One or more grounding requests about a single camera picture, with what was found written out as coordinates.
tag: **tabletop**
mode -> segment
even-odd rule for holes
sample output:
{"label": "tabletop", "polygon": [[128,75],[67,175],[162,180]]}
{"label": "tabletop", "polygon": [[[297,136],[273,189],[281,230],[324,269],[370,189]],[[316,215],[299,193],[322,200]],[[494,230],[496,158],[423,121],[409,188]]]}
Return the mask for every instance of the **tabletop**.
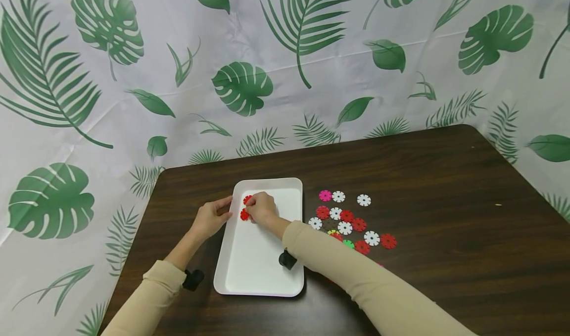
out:
{"label": "tabletop", "polygon": [[[344,192],[342,205],[358,211],[367,230],[397,238],[396,248],[371,247],[367,256],[478,335],[569,334],[570,226],[470,126],[162,172],[101,329],[204,202],[232,194],[244,179],[285,177],[303,182],[305,222],[327,205],[321,190]],[[370,206],[357,204],[361,193]],[[218,294],[213,277],[223,232],[188,266],[201,269],[204,281],[181,291],[155,335],[378,334],[341,288],[307,269],[294,298]]]}

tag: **beige sleeve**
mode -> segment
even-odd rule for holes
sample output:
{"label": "beige sleeve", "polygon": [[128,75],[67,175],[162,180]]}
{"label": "beige sleeve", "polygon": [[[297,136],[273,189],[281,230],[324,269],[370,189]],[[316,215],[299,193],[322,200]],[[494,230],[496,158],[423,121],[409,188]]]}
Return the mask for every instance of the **beige sleeve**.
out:
{"label": "beige sleeve", "polygon": [[153,335],[185,279],[186,274],[169,262],[156,261],[101,336]]}
{"label": "beige sleeve", "polygon": [[382,336],[474,336],[411,285],[337,239],[295,221],[283,245],[311,271],[337,283]]}

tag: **left hand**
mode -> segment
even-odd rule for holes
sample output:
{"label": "left hand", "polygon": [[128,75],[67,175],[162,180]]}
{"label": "left hand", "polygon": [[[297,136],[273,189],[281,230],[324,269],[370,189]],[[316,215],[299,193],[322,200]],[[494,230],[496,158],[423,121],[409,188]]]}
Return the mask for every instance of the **left hand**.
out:
{"label": "left hand", "polygon": [[230,202],[232,202],[231,196],[217,201],[206,202],[198,209],[189,233],[195,234],[196,237],[203,240],[213,236],[232,216],[231,212],[219,211],[228,206]]}

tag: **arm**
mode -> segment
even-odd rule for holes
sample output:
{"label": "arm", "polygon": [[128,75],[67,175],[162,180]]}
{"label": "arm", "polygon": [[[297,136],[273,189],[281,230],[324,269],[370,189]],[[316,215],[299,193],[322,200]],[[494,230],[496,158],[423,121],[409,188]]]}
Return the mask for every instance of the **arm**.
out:
{"label": "arm", "polygon": [[371,259],[300,221],[291,223],[277,217],[269,195],[256,194],[248,205],[256,223],[282,239],[284,248],[307,268],[343,288],[383,336],[475,335]]}
{"label": "arm", "polygon": [[176,247],[142,276],[142,283],[121,306],[101,336],[150,336],[186,279],[184,269],[196,250],[232,216],[219,209],[232,197],[207,202],[196,214],[190,230]]}

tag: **right hand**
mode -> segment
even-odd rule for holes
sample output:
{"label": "right hand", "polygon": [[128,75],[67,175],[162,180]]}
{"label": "right hand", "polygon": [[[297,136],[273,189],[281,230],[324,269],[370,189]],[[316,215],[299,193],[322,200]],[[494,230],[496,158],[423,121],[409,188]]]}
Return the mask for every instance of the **right hand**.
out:
{"label": "right hand", "polygon": [[247,201],[246,212],[251,215],[250,218],[254,223],[260,224],[263,228],[268,228],[272,221],[279,218],[273,196],[265,191],[256,193]]}

